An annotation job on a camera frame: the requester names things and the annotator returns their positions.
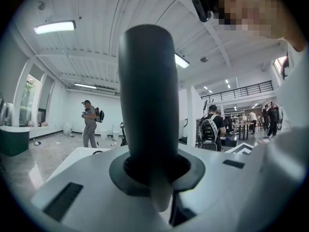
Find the window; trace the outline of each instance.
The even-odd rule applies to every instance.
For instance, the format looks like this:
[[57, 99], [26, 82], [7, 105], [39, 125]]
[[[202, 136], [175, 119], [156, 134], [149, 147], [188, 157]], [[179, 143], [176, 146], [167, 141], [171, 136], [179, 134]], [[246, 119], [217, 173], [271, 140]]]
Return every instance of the window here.
[[41, 78], [44, 74], [35, 64], [31, 67], [20, 103], [19, 126], [36, 126], [37, 103], [41, 91]]
[[38, 87], [41, 87], [41, 85], [38, 85], [39, 83], [39, 80], [30, 74], [28, 75], [20, 104], [19, 126], [28, 126], [29, 121], [32, 119], [33, 99]]
[[48, 99], [50, 97], [50, 92], [52, 89], [53, 82], [54, 80], [50, 76], [47, 76], [44, 81], [44, 85], [43, 85], [41, 97], [40, 97], [40, 102], [39, 102], [39, 107], [38, 107], [38, 123], [39, 124], [46, 121], [47, 104], [48, 104]]
[[277, 70], [279, 76], [282, 76], [282, 67], [283, 67], [283, 63], [284, 63], [285, 60], [286, 60], [286, 56], [278, 58], [278, 59], [275, 60], [274, 65], [276, 67], [276, 70]]

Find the gray pants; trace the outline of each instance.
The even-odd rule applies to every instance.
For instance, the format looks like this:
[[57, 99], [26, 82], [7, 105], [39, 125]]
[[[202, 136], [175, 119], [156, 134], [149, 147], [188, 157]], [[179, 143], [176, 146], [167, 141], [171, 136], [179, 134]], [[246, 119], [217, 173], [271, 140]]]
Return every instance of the gray pants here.
[[90, 139], [90, 143], [91, 143], [91, 147], [96, 148], [96, 140], [95, 140], [95, 130], [97, 128], [97, 124], [93, 123], [93, 124], [89, 124], [85, 126], [84, 129], [84, 147], [88, 148], [88, 141]]

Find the backpack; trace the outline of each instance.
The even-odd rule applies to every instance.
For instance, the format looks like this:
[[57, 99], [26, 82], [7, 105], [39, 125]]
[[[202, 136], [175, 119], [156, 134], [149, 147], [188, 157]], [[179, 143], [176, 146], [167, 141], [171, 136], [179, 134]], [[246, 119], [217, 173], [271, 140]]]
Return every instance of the backpack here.
[[95, 119], [96, 122], [102, 123], [104, 119], [104, 112], [97, 107], [96, 108], [96, 116], [97, 118]]
[[204, 141], [211, 141], [213, 143], [216, 142], [219, 130], [216, 124], [213, 122], [215, 117], [217, 117], [217, 115], [213, 115], [211, 118], [206, 117], [201, 119], [201, 122], [198, 127], [201, 142]]

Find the camera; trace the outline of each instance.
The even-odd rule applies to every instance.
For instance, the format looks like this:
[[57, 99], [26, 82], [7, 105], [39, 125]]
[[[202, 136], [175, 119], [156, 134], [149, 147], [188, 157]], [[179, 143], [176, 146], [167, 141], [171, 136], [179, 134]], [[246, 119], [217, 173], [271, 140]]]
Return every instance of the camera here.
[[192, 0], [201, 22], [207, 22], [211, 18], [211, 7], [209, 0]]

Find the ceiling light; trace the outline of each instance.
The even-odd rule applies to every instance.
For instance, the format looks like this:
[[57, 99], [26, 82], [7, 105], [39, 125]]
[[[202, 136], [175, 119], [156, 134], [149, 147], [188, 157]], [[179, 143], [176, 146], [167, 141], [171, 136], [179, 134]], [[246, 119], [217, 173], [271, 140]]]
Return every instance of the ceiling light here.
[[90, 85], [85, 85], [85, 84], [74, 83], [74, 85], [79, 86], [79, 87], [87, 87], [87, 88], [97, 89], [97, 87], [95, 87], [95, 86], [90, 86]]
[[36, 34], [57, 32], [57, 31], [74, 31], [76, 29], [75, 21], [58, 21], [43, 24], [34, 28]]
[[187, 68], [190, 65], [190, 63], [187, 60], [180, 57], [177, 53], [175, 53], [175, 62], [176, 62], [176, 64], [183, 67], [184, 69]]

